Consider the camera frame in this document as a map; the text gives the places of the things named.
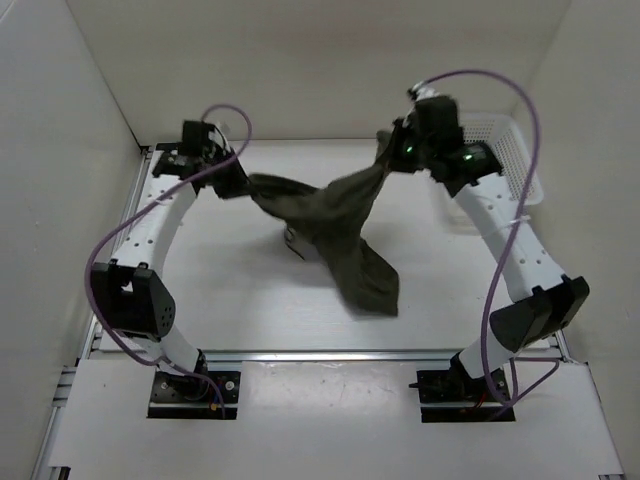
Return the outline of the olive green shorts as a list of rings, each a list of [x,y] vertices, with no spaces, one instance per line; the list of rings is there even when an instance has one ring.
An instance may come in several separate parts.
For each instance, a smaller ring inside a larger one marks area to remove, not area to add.
[[[388,176],[385,150],[391,132],[376,133],[374,163],[328,185],[312,185],[281,176],[249,176],[252,200],[268,215],[315,247],[349,307],[375,315],[398,315],[398,272],[361,236]]]

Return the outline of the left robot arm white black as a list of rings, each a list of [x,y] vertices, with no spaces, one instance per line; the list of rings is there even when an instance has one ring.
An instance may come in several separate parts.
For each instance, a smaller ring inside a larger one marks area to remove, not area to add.
[[[201,190],[221,199],[249,194],[250,182],[221,129],[186,121],[182,139],[160,151],[144,180],[136,218],[120,246],[90,271],[90,291],[103,322],[117,340],[141,350],[142,362],[176,375],[188,400],[206,395],[210,377],[200,351],[175,324],[176,303],[162,281],[169,248]]]

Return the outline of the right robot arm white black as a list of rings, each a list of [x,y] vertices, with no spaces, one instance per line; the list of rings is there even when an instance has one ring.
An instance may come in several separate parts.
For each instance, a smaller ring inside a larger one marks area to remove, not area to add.
[[[432,90],[409,98],[410,112],[394,122],[391,168],[426,170],[444,186],[496,261],[490,286],[503,281],[511,300],[500,309],[485,304],[479,339],[451,359],[435,391],[464,400],[490,392],[501,400],[493,373],[566,327],[590,288],[583,277],[569,277],[543,247],[494,149],[483,141],[465,141],[457,102]]]

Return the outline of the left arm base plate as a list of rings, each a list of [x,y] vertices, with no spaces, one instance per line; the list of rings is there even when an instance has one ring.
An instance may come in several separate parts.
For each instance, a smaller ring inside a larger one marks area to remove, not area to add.
[[[209,370],[209,382],[157,370],[147,417],[170,420],[235,420],[241,387],[239,370]]]

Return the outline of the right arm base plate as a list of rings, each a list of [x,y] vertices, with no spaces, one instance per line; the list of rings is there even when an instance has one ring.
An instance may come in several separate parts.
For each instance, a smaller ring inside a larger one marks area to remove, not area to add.
[[[418,370],[409,385],[418,391],[422,423],[514,422],[484,378],[464,383],[448,370]]]

